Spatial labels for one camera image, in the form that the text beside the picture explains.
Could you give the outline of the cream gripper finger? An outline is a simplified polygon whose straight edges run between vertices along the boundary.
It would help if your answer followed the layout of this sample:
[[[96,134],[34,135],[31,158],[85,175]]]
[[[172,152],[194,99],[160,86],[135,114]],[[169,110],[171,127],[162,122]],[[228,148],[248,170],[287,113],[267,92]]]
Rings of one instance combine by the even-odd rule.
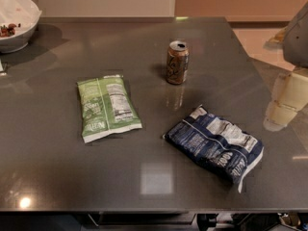
[[[285,104],[274,103],[272,120],[280,125],[288,125],[297,115],[297,109]]]
[[[269,112],[266,112],[266,114],[265,114],[263,126],[266,130],[271,131],[271,132],[278,132],[278,131],[281,131],[284,128],[283,125],[277,124],[273,120],[270,119]]]

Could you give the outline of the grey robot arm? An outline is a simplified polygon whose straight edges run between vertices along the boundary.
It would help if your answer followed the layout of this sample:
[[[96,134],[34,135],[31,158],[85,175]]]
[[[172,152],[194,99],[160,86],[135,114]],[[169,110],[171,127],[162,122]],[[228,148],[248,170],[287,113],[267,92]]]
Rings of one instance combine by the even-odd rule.
[[[308,104],[308,3],[284,30],[283,58],[295,69],[279,74],[274,82],[264,126],[277,132],[287,127]]]

